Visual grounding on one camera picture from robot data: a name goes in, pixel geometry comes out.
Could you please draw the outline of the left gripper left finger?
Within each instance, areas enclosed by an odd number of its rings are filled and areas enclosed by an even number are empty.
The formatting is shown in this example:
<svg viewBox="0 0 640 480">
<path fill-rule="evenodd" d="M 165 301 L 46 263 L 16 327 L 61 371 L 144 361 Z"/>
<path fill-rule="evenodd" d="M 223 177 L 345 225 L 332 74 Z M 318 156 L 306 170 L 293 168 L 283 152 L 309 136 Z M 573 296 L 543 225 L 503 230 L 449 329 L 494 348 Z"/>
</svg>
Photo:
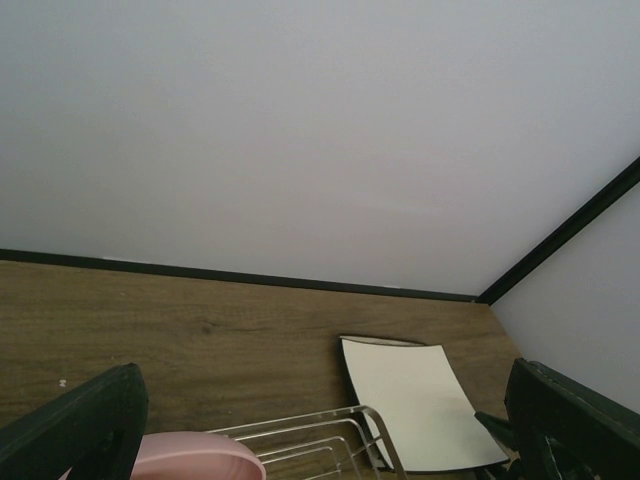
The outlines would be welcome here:
<svg viewBox="0 0 640 480">
<path fill-rule="evenodd" d="M 128 479 L 149 399 L 138 365 L 106 370 L 1 429 L 3 479 Z"/>
</svg>

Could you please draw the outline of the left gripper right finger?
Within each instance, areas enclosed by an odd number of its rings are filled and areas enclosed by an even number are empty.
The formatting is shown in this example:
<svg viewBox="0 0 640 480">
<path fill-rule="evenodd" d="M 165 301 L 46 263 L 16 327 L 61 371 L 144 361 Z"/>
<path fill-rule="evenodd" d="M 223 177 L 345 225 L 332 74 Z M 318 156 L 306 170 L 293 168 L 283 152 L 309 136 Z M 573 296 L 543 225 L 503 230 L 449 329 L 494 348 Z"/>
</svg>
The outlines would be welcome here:
<svg viewBox="0 0 640 480">
<path fill-rule="evenodd" d="M 639 414 L 550 367 L 518 358 L 506 420 L 475 418 L 517 458 L 474 470 L 477 479 L 637 479 Z"/>
</svg>

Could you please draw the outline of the plain white square plate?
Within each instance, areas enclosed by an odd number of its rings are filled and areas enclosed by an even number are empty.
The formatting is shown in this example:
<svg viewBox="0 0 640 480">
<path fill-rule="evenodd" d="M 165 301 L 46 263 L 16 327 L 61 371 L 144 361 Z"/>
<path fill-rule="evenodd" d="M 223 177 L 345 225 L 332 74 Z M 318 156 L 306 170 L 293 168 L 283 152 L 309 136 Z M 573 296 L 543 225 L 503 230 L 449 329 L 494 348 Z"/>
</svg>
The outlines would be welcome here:
<svg viewBox="0 0 640 480">
<path fill-rule="evenodd" d="M 359 405 L 385 423 L 409 473 L 448 473 L 508 460 L 475 418 L 440 345 L 342 335 L 339 346 Z"/>
</svg>

